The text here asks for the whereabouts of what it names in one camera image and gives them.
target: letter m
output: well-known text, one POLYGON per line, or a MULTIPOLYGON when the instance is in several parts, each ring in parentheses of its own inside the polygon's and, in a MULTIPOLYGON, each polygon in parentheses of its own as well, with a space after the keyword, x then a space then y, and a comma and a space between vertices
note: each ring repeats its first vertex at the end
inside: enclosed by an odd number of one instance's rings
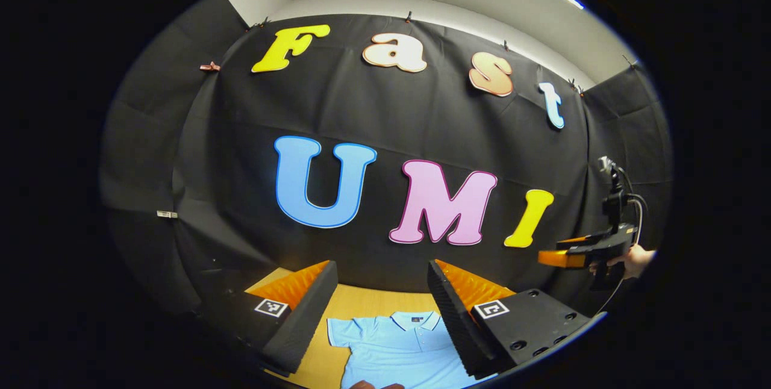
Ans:
POLYGON ((451 199, 440 165, 432 161, 411 160, 402 167, 410 178, 410 189, 397 229, 389 238, 396 243, 419 243, 423 239, 420 228, 422 216, 426 216, 431 241, 436 243, 457 220, 457 227, 447 241, 457 246, 468 246, 482 241, 484 219, 490 192, 498 183, 495 175, 488 172, 472 172, 459 191, 451 199))

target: light blue polo shirt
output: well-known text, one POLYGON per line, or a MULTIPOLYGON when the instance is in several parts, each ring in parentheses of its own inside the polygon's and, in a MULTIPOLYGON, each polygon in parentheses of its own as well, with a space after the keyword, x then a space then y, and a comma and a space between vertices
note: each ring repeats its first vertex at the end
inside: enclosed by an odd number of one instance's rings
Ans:
POLYGON ((396 312, 391 317, 327 320, 329 343, 350 347, 342 389, 366 380, 375 387, 461 389, 480 380, 466 374, 441 316, 396 312))

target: blue letter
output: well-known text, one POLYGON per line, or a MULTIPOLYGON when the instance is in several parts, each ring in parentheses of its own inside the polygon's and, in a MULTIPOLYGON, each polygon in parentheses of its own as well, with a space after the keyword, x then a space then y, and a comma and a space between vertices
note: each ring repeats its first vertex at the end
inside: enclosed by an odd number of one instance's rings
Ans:
POLYGON ((554 92, 554 85, 549 82, 543 82, 542 84, 538 84, 538 87, 543 91, 543 95, 546 96, 546 112, 549 115, 551 123, 553 123, 556 128, 562 128, 565 126, 565 120, 562 119, 560 112, 557 111, 557 104, 562 104, 562 100, 560 99, 560 96, 554 92))
POLYGON ((331 207, 317 207, 308 200, 308 173, 311 159, 322 152, 322 145, 308 137, 284 136, 274 144, 278 151, 276 199, 287 216, 303 225, 336 228, 352 221, 361 202, 364 170, 378 153, 358 144, 339 144, 335 157, 340 159, 338 199, 331 207))

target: human hand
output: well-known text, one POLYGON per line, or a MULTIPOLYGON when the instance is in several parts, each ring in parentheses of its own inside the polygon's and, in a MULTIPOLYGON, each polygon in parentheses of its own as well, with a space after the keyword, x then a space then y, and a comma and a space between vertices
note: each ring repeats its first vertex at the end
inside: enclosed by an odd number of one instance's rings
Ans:
MULTIPOLYGON (((653 260, 653 256, 656 254, 654 250, 645 250, 639 244, 635 244, 629 248, 629 252, 621 257, 612 258, 606 262, 608 267, 615 265, 616 263, 624 263, 624 279, 637 278, 645 270, 648 263, 653 260)), ((597 271, 597 263, 591 263, 589 265, 589 271, 595 273, 597 271)))
MULTIPOLYGON (((376 389, 375 386, 372 385, 372 383, 369 383, 367 381, 359 381, 357 384, 354 384, 351 386, 351 389, 376 389)), ((398 383, 389 384, 386 387, 383 387, 382 389, 404 389, 404 386, 398 383)))

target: yellow letter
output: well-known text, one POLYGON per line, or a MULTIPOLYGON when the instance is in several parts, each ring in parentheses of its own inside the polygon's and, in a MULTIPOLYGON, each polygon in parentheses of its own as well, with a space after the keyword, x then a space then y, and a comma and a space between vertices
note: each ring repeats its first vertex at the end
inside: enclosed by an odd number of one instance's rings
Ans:
POLYGON ((276 40, 262 57, 262 61, 251 68, 251 72, 284 70, 289 65, 289 61, 286 60, 289 49, 292 50, 292 56, 296 57, 305 52, 305 49, 308 49, 308 45, 311 44, 313 37, 310 35, 303 35, 298 38, 298 35, 303 33, 312 33, 316 37, 326 37, 329 33, 329 25, 301 26, 278 31, 276 40))
POLYGON ((532 243, 532 233, 538 226, 546 208, 554 202, 554 196, 545 190, 531 190, 525 195, 528 207, 522 215, 520 224, 512 235, 504 240, 504 246, 511 248, 526 248, 532 243))
POLYGON ((474 88, 493 93, 496 96, 507 96, 512 93, 514 85, 507 74, 511 74, 511 66, 504 58, 496 57, 487 52, 477 52, 471 57, 469 79, 474 88))
POLYGON ((378 44, 364 49, 364 60, 377 66, 397 66, 400 70, 417 73, 426 70, 423 60, 423 43, 414 37, 401 33, 378 33, 372 37, 378 44))

